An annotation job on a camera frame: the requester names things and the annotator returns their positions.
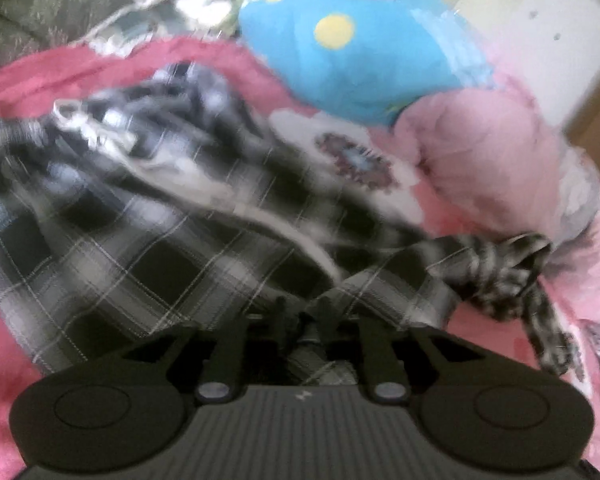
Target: black device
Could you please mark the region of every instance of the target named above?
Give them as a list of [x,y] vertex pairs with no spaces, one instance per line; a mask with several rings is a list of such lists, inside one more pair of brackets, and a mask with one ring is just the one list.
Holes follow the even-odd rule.
[[177,326],[25,390],[20,480],[584,478],[570,384],[428,327],[320,329],[360,384],[297,386],[280,316]]

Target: pink blanket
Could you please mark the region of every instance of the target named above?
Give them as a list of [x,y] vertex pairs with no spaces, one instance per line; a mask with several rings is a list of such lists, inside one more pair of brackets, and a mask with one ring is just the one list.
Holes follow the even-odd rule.
[[[163,65],[179,60],[196,60],[225,74],[247,102],[264,116],[276,115],[279,124],[283,125],[289,119],[298,120],[296,116],[304,116],[313,121],[319,115],[316,110],[293,100],[280,82],[245,49],[230,43],[202,43],[177,38],[148,43],[127,59],[102,58],[87,47],[58,48],[21,59],[0,69],[0,116],[27,117],[45,114],[60,96],[82,98],[101,88],[127,86],[147,78]],[[356,131],[357,126],[331,119],[330,127],[342,127],[350,134]],[[365,138],[368,140],[371,135],[381,134],[365,128],[362,130],[359,131],[361,142]],[[403,164],[399,168],[398,160],[394,160],[394,164],[395,170],[404,179],[401,199],[407,206],[413,206],[408,214],[421,213],[418,221],[414,222],[437,235],[472,230],[471,224],[462,222],[413,167]],[[413,202],[410,198],[416,200],[415,205],[410,205]],[[570,311],[566,306],[560,306],[560,309],[567,314]],[[452,319],[450,332],[533,365],[529,361],[532,353],[519,322],[498,324],[485,317],[472,316],[468,311],[465,308],[458,310]],[[586,338],[579,335],[576,321],[569,318],[565,323],[571,325],[573,332],[578,333],[576,336],[581,339],[579,343],[585,354],[589,373],[586,380],[576,386],[582,389],[594,405],[596,431],[586,458],[600,469],[600,366]],[[37,373],[0,320],[0,480],[9,480],[22,467],[8,431],[9,405],[17,393],[36,378]]]

